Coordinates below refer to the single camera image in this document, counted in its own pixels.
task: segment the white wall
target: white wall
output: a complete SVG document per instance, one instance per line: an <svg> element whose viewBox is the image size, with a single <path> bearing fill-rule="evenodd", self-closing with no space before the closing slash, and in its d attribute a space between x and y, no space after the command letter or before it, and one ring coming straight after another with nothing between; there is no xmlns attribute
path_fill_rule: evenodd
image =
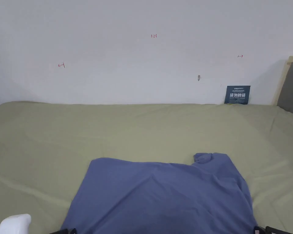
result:
<svg viewBox="0 0 293 234"><path fill-rule="evenodd" d="M0 0L0 104L271 104L289 55L293 0Z"/></svg>

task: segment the white object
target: white object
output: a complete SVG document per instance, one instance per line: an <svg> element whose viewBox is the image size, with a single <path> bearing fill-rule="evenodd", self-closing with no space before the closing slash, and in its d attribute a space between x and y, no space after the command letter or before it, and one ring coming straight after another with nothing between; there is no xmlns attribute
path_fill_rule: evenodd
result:
<svg viewBox="0 0 293 234"><path fill-rule="evenodd" d="M0 234L28 234L31 223L29 214L14 215L4 219L0 224Z"/></svg>

